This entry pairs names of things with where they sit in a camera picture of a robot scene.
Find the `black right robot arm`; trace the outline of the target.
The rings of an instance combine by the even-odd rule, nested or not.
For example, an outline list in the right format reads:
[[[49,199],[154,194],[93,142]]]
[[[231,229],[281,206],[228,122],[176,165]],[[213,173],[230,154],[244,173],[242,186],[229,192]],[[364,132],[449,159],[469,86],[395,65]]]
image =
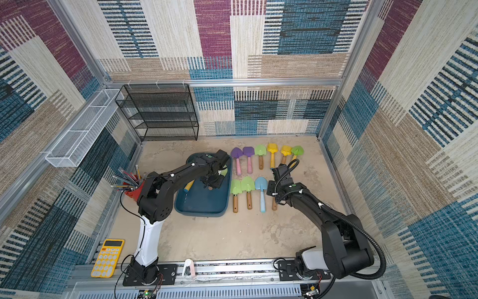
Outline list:
[[[351,275],[375,280],[385,274],[385,253],[356,215],[345,215],[332,209],[302,183],[269,181],[267,195],[274,197],[278,204],[297,209],[319,228],[323,258],[335,278]]]

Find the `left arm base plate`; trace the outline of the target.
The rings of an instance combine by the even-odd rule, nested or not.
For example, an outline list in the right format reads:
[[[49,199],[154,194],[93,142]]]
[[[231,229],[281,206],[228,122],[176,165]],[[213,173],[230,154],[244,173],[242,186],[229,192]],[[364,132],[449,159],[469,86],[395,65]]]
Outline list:
[[[158,264],[144,268],[140,265],[129,266],[122,285],[124,287],[174,285],[177,264]]]

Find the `purple shovel pink handle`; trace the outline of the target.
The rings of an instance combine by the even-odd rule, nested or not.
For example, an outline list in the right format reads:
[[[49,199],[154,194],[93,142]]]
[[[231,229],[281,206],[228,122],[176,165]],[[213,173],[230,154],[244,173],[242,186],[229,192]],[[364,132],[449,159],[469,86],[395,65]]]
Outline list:
[[[241,176],[240,158],[243,156],[242,149],[235,147],[231,152],[231,156],[235,159],[237,176]]]
[[[255,155],[254,147],[244,147],[243,154],[247,157],[247,171],[248,174],[253,173],[252,157]]]

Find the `green shovel yellow handle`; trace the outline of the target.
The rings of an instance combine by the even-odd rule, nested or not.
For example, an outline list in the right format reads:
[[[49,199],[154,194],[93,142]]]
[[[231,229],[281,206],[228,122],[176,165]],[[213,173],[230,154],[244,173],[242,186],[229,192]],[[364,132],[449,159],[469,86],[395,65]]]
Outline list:
[[[292,160],[297,159],[304,154],[304,148],[302,146],[292,147],[291,153],[293,154]]]

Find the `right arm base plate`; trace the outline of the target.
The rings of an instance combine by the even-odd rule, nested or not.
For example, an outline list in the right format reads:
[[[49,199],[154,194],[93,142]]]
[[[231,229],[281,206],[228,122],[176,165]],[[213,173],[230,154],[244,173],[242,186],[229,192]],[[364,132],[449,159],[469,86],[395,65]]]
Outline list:
[[[332,278],[327,270],[322,269],[299,272],[295,262],[292,260],[278,259],[274,261],[273,266],[278,271],[281,281],[330,280]]]

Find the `yellow shovel wooden handle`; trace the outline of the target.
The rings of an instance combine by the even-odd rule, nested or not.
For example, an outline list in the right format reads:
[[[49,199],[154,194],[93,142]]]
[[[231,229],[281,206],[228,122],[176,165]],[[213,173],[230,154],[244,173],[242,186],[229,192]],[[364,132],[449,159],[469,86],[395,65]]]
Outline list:
[[[282,159],[281,159],[281,164],[286,164],[287,157],[291,155],[291,150],[292,147],[288,145],[283,145],[281,148],[281,154],[282,154]]]

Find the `light blue shovel white handle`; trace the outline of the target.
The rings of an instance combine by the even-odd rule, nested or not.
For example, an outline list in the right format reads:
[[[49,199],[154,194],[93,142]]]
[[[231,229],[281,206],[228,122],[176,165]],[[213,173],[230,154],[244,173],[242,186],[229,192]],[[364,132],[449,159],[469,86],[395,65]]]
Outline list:
[[[265,192],[268,187],[268,182],[264,177],[258,177],[255,180],[255,189],[260,192],[260,211],[266,213]]]

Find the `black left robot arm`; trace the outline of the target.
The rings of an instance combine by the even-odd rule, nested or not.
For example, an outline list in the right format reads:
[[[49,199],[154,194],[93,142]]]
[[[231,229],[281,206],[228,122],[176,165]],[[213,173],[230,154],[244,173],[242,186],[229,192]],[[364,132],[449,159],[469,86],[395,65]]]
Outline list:
[[[229,159],[228,153],[220,149],[213,154],[202,153],[192,162],[171,171],[148,174],[137,200],[142,227],[124,282],[151,285],[159,280],[159,238],[164,221],[173,211],[174,194],[200,178],[204,178],[206,187],[220,188],[222,183],[213,176],[226,167]]]

